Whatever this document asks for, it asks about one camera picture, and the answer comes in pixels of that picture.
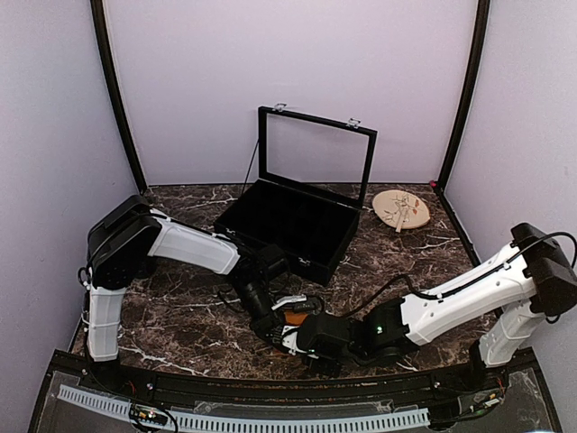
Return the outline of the purple orange striped sock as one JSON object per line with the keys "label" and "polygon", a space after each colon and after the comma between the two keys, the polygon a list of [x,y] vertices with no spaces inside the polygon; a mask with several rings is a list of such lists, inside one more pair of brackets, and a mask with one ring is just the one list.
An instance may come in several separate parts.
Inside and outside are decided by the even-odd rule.
{"label": "purple orange striped sock", "polygon": [[308,314],[304,312],[285,311],[284,318],[287,326],[299,327],[302,325]]}

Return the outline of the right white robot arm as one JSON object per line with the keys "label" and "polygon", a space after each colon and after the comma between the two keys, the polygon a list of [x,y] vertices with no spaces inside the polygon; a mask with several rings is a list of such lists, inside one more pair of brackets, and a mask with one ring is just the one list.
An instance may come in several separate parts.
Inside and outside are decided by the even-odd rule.
{"label": "right white robot arm", "polygon": [[529,223],[511,230],[509,244],[485,263],[429,290],[412,290],[372,309],[362,320],[325,312],[283,328],[283,349],[320,373],[334,376],[343,364],[390,366],[440,335],[494,309],[496,325],[472,346],[460,383],[481,390],[547,319],[576,305],[576,261]]}

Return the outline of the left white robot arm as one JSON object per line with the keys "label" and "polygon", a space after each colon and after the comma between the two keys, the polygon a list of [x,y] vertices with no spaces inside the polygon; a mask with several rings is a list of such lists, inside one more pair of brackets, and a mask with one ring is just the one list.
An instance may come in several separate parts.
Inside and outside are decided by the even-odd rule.
{"label": "left white robot arm", "polygon": [[139,195],[132,195],[88,232],[87,261],[78,279],[87,291],[86,352],[96,363],[91,376],[108,393],[127,385],[118,357],[117,334],[124,294],[145,264],[155,258],[171,259],[224,275],[249,313],[253,332],[283,353],[300,355],[298,327],[285,315],[289,307],[306,305],[306,295],[278,301],[269,293],[270,282],[289,269],[276,245],[260,250],[223,235],[180,223]]}

